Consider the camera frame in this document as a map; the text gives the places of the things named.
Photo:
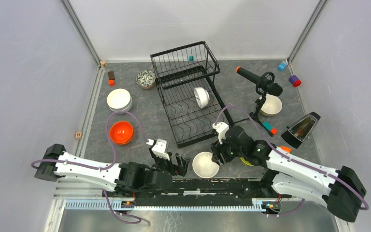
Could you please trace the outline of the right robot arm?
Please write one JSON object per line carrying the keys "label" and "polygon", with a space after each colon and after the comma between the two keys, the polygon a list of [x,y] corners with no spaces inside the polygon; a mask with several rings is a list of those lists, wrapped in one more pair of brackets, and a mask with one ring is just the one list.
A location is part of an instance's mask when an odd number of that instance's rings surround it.
{"label": "right robot arm", "polygon": [[243,158],[265,168],[259,185],[263,196],[277,193],[300,197],[324,206],[347,222],[355,222],[361,210],[368,210],[366,188],[352,168],[335,169],[312,163],[265,140],[254,140],[240,126],[218,122],[212,127],[218,137],[211,145],[213,162],[222,166]]}

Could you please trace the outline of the lime green bowl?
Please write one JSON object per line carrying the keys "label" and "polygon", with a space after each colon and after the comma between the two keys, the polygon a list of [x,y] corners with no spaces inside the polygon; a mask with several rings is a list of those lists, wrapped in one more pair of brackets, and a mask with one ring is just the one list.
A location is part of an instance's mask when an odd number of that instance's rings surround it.
{"label": "lime green bowl", "polygon": [[247,161],[245,158],[243,157],[240,157],[240,160],[245,164],[245,165],[248,165],[248,166],[254,166],[253,164],[251,164],[249,161]]}

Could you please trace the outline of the black wire dish rack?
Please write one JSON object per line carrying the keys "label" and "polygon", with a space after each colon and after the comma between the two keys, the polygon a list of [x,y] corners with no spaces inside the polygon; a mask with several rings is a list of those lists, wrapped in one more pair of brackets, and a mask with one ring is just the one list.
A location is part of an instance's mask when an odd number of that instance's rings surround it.
{"label": "black wire dish rack", "polygon": [[[214,84],[220,66],[205,41],[195,42],[150,56],[156,75],[157,90],[178,148],[212,138],[216,118],[233,125],[225,104]],[[210,95],[209,103],[200,109],[194,88],[202,87]]]}

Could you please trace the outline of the white bowl grey rim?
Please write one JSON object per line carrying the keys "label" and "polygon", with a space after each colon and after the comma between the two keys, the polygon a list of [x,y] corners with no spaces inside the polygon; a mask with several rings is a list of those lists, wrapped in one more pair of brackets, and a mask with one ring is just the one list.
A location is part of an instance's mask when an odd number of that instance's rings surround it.
{"label": "white bowl grey rim", "polygon": [[109,108],[110,108],[113,112],[129,111],[129,110],[131,109],[131,107],[132,107],[132,103],[129,103],[129,104],[127,104],[125,107],[123,107],[123,108],[119,108],[119,109],[117,109],[117,108],[113,108],[113,107],[109,106]]}

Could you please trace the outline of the patterned cream bowl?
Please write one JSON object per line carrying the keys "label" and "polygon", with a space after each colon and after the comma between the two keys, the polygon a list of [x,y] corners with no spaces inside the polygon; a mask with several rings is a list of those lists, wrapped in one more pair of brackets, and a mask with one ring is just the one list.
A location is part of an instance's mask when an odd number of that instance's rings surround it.
{"label": "patterned cream bowl", "polygon": [[220,166],[212,161],[212,157],[211,152],[200,152],[194,157],[192,168],[196,175],[201,178],[212,178],[218,173]]}

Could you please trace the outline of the orange bowl rack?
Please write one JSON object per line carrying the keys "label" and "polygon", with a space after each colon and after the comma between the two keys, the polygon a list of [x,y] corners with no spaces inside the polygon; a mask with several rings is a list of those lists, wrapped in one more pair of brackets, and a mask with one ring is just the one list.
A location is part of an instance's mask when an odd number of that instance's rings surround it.
{"label": "orange bowl rack", "polygon": [[109,137],[117,145],[126,145],[134,137],[134,128],[127,121],[118,121],[114,123],[109,130]]}

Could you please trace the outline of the beige ceramic bowl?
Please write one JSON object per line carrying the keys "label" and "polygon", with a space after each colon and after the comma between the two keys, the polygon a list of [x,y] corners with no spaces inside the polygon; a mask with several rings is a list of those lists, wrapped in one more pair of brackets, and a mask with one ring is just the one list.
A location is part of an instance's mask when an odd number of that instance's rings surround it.
{"label": "beige ceramic bowl", "polygon": [[275,116],[281,112],[282,107],[282,102],[278,97],[267,94],[266,100],[260,109],[260,113],[268,117]]}

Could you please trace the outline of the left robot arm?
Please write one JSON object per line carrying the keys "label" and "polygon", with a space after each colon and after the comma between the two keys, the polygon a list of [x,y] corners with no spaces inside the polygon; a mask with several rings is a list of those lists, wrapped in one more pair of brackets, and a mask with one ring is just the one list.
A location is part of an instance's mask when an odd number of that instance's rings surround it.
{"label": "left robot arm", "polygon": [[178,153],[167,152],[165,140],[147,141],[155,163],[152,166],[136,162],[103,163],[68,153],[65,147],[54,144],[37,161],[35,178],[56,182],[59,178],[90,183],[109,193],[127,197],[138,192],[167,192],[174,176],[185,176],[190,163]]}

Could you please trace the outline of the pink floral bowl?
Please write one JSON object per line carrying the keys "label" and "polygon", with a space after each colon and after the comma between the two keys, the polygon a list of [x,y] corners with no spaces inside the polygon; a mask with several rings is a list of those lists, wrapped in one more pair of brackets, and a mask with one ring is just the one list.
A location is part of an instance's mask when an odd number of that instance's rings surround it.
{"label": "pink floral bowl", "polygon": [[135,82],[143,89],[150,89],[156,83],[156,76],[153,71],[141,71],[136,75]]}

